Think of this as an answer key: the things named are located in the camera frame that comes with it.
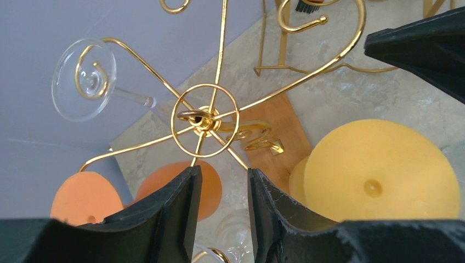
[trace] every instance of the gold wire stand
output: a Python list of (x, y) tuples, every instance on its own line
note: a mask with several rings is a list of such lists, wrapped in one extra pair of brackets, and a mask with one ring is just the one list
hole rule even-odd
[[(270, 138), (268, 138), (268, 132), (271, 129), (269, 123), (267, 123), (264, 120), (255, 120), (255, 121), (249, 121), (249, 122), (240, 122), (240, 112), (255, 107), (263, 102), (266, 102), (282, 93), (285, 93), (292, 88), (297, 87), (298, 85), (314, 78), (315, 76), (321, 74), (322, 72), (328, 70), (339, 62), (343, 57), (345, 57), (357, 44), (357, 42), (360, 39), (360, 36), (364, 30), (365, 27), (365, 21), (366, 21), (366, 8), (363, 0), (354, 0), (355, 3), (357, 4), (358, 8), (358, 13), (359, 13), (359, 21), (357, 24), (357, 28), (355, 31), (355, 34), (352, 38), (352, 40), (347, 44), (347, 46), (339, 52), (333, 59), (328, 61), (327, 63), (321, 65), (317, 70), (313, 72), (306, 72), (306, 75), (284, 87), (278, 88), (274, 92), (271, 92), (270, 94), (266, 95), (265, 97), (262, 97), (261, 99), (248, 104), (246, 106), (239, 107), (237, 104), (236, 99), (234, 96), (224, 87), (219, 85), (220, 82), (220, 77), (221, 77), (221, 72), (222, 72), (222, 64), (223, 64), (223, 56), (224, 56), (224, 37), (226, 33), (226, 15), (227, 15), (227, 7), (228, 7), (228, 0), (223, 0), (223, 7), (222, 7), (222, 19), (221, 19), (221, 32), (220, 32), (220, 45), (219, 45), (219, 52), (218, 52), (218, 64), (217, 64), (217, 71), (216, 71), (216, 77), (214, 83), (205, 83), (205, 84), (199, 84), (196, 86), (193, 86), (189, 89), (187, 89), (184, 93), (179, 94), (173, 86), (166, 80), (164, 79), (152, 66), (150, 66), (147, 61), (145, 61), (140, 55), (138, 55), (129, 45), (125, 44), (119, 39), (112, 38), (112, 37), (107, 37), (103, 38), (102, 41), (105, 43), (113, 43), (127, 52), (129, 52), (136, 60), (138, 60), (152, 75), (154, 75), (158, 81), (160, 81), (174, 96), (178, 98), (177, 102), (175, 103), (173, 107), (173, 111), (171, 114), (171, 134), (166, 135), (164, 137), (161, 137), (156, 140), (148, 141), (143, 144), (131, 146), (128, 148), (120, 149), (120, 150), (112, 150), (109, 151), (103, 155), (96, 156), (88, 161), (86, 161), (83, 166), (79, 169), (79, 171), (84, 171), (86, 170), (89, 165), (91, 165), (94, 162), (100, 161), (105, 158), (113, 157), (116, 155), (120, 155), (126, 152), (131, 152), (135, 151), (138, 149), (142, 149), (145, 147), (149, 147), (152, 145), (159, 144), (161, 142), (174, 139), (176, 144), (179, 146), (180, 149), (182, 149), (185, 153), (189, 154), (192, 156), (192, 162), (191, 166), (194, 166), (196, 164), (196, 161), (198, 158), (206, 158), (206, 157), (212, 157), (215, 155), (220, 154), (223, 151), (228, 151), (230, 155), (244, 168), (248, 169), (248, 165), (246, 162), (237, 154), (237, 152), (230, 147), (230, 144), (235, 141), (235, 140), (243, 140), (243, 145), (245, 150), (253, 150), (254, 148), (257, 147), (269, 147), (272, 150), (275, 151), (276, 154), (279, 154), (280, 152), (283, 151), (283, 148), (280, 147), (279, 141), (272, 141)], [(178, 8), (170, 8), (167, 6), (165, 3), (165, 0), (160, 0), (162, 8), (169, 14), (178, 14), (184, 11), (189, 3), (190, 0), (185, 0), (184, 4), (181, 5)], [(286, 3), (288, 3), (288, 0), (285, 0), (281, 6), (280, 9), (282, 10)], [(296, 32), (301, 30), (306, 30), (310, 27), (316, 26), (317, 24), (321, 24), (325, 22), (325, 18), (321, 18), (318, 20), (318, 22), (310, 22), (307, 23), (300, 28), (296, 29)], [(95, 96), (95, 97), (88, 97), (84, 92), (82, 92), (82, 88), (79, 83), (78, 79), (78, 72), (81, 66), (82, 61), (85, 59), (86, 54), (92, 49), (93, 46), (88, 46), (81, 56), (78, 59), (78, 62), (76, 64), (76, 70), (75, 70), (75, 85), (78, 90), (78, 92), (84, 96), (85, 98), (89, 100), (94, 100), (98, 99), (99, 97), (105, 95), (107, 93), (107, 88), (108, 88), (108, 76), (106, 75), (106, 72), (103, 70), (103, 68), (100, 66), (100, 63), (98, 61), (93, 62), (93, 66), (104, 75), (104, 84), (100, 92)], [(194, 89), (200, 89), (200, 88), (211, 88), (212, 89), (212, 96), (209, 102), (209, 105), (200, 107), (199, 109), (194, 109), (189, 102), (187, 102), (184, 98), (185, 96), (191, 92)], [(234, 110), (228, 111), (225, 113), (220, 113), (215, 107), (215, 100), (216, 100), (216, 95), (218, 90), (221, 92), (225, 93), (232, 101), (234, 105)], [(177, 113), (177, 109), (180, 104), (183, 104), (188, 110), (179, 112)], [(235, 115), (236, 120), (234, 122), (222, 122), (222, 118), (228, 117), (231, 115)], [(176, 131), (175, 130), (175, 125), (174, 125), (174, 120), (175, 118), (179, 118), (182, 121), (187, 121), (190, 123), (190, 126), (180, 130)], [(259, 134), (259, 137), (255, 139), (248, 139), (251, 135), (251, 131), (254, 129), (258, 129), (261, 131)], [(191, 152), (188, 149), (186, 149), (180, 142), (179, 136), (186, 134), (187, 132), (194, 131), (195, 134), (199, 136), (198, 142), (197, 142), (197, 147), (195, 149), (195, 152)], [(227, 139), (223, 139), (219, 135), (219, 132), (228, 132), (231, 133)], [(218, 142), (221, 144), (221, 148), (213, 153), (209, 154), (201, 154), (201, 148), (202, 148), (202, 143), (205, 137), (212, 136), (215, 139), (218, 140)], [(223, 262), (228, 262), (228, 259), (224, 256), (224, 254), (219, 251), (218, 249), (212, 249), (214, 253), (216, 253), (219, 258)], [(203, 256), (194, 257), (194, 262), (197, 262), (200, 258)]]
[[(302, 0), (302, 2), (313, 5), (317, 7), (324, 7), (327, 5), (335, 4), (340, 0), (332, 0), (326, 3), (313, 3), (309, 2), (308, 0)], [(372, 2), (381, 2), (385, 0), (368, 0)], [(439, 8), (444, 4), (445, 0), (436, 0), (433, 3), (433, 0), (423, 0), (423, 17), (428, 18), (435, 15)], [(291, 70), (298, 73), (309, 74), (311, 71), (302, 70), (296, 67), (292, 67), (286, 65), (286, 52), (287, 52), (287, 39), (289, 34), (293, 33), (300, 33), (306, 31), (314, 26), (317, 25), (324, 25), (328, 21), (328, 17), (326, 15), (322, 15), (319, 19), (316, 19), (312, 22), (304, 24), (302, 26), (292, 27), (289, 25), (289, 19), (291, 15), (291, 5), (290, 0), (275, 0), (276, 8), (277, 8), (277, 19), (278, 24), (281, 27), (281, 42), (279, 46), (279, 55), (278, 55), (278, 62), (276, 66), (263, 66), (263, 47), (265, 42), (265, 30), (266, 30), (266, 3), (265, 0), (262, 0), (262, 7), (263, 7), (263, 18), (262, 18), (262, 35), (260, 39), (260, 51), (258, 53), (258, 66), (254, 67), (253, 70), (257, 76), (260, 76), (262, 70)], [(450, 8), (453, 9), (456, 7), (456, 0), (450, 0)], [(382, 73), (382, 72), (389, 72), (396, 70), (397, 67), (386, 67), (386, 68), (378, 68), (378, 69), (368, 69), (368, 68), (361, 68), (356, 67), (348, 63), (340, 63), (337, 66), (327, 68), (323, 70), (320, 74), (330, 73), (335, 70), (338, 70), (341, 67), (347, 67), (351, 70), (363, 72), (363, 73)]]

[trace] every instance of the glass stem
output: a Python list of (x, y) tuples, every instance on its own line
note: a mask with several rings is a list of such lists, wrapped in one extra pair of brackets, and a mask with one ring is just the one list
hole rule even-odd
[(115, 87), (115, 89), (113, 90), (113, 94), (120, 98), (137, 102), (141, 105), (144, 105), (147, 108), (153, 108), (157, 104), (157, 100), (154, 97), (147, 97), (138, 93), (129, 92), (120, 87)]

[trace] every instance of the wooden board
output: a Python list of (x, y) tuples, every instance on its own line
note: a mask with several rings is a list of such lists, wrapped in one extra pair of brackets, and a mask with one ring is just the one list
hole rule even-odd
[(312, 146), (286, 94), (241, 112), (241, 121), (264, 119), (273, 125), (271, 135), (281, 140), (284, 152), (273, 156), (269, 148), (246, 151), (252, 168), (260, 168), (282, 191), (289, 193), (289, 175), (296, 164), (310, 155)]

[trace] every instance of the marble countertop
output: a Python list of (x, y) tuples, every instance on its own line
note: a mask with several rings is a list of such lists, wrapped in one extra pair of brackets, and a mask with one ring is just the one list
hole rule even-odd
[[(457, 6), (465, 0), (457, 1)], [(367, 26), (356, 48), (344, 62), (368, 68), (387, 65), (363, 55), (366, 35), (385, 28), (398, 27), (422, 18), (423, 1), (387, 0), (366, 2)], [(276, 65), (280, 29), (276, 22), (276, 11), (271, 8), (267, 19), (263, 65)], [(321, 14), (329, 17), (325, 26), (289, 36), (287, 64), (311, 70), (329, 61), (351, 39), (357, 22), (354, 1), (340, 1), (320, 8), (314, 14), (292, 11), (291, 25), (311, 21)], [(287, 70), (262, 71), (260, 77), (253, 72), (257, 65), (262, 22), (234, 40), (225, 49), (223, 73), (220, 84), (235, 96), (240, 106), (246, 105), (302, 77), (302, 74)], [(217, 57), (206, 63), (181, 86), (180, 92), (199, 83), (212, 83), (216, 73)], [(193, 92), (192, 97), (207, 105), (209, 89)], [(316, 145), (327, 133), (342, 124), (365, 118), (382, 118), (395, 121), (419, 131), (439, 148), (455, 152), (457, 176), (464, 178), (465, 170), (458, 168), (460, 158), (457, 149), (465, 149), (465, 105), (434, 88), (418, 77), (403, 70), (387, 73), (366, 74), (341, 68), (320, 75), (287, 93), (296, 114), (312, 145)], [(231, 110), (226, 96), (218, 96), (219, 110)], [(148, 112), (136, 121), (112, 144), (113, 149), (132, 146), (170, 134), (169, 127), (159, 119), (160, 113)], [(197, 137), (183, 137), (183, 142), (194, 149)], [(233, 146), (241, 157), (247, 159), (238, 145)], [(207, 140), (204, 151), (218, 148), (214, 139)], [(118, 163), (134, 195), (141, 182), (155, 169), (172, 162), (191, 158), (178, 149), (173, 140), (160, 145), (118, 156)], [(247, 208), (246, 172), (226, 152), (206, 160), (220, 174), (223, 182), (223, 199), (220, 208), (210, 218), (199, 222), (197, 239), (205, 245), (214, 245), (214, 229), (224, 215), (236, 209)], [(465, 193), (464, 184), (461, 191)]]

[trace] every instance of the dimple in yellow disc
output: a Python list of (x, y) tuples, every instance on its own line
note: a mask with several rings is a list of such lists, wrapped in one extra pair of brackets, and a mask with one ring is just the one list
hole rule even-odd
[(306, 205), (334, 221), (455, 219), (460, 191), (443, 153), (415, 130), (381, 119), (343, 125), (313, 149)]

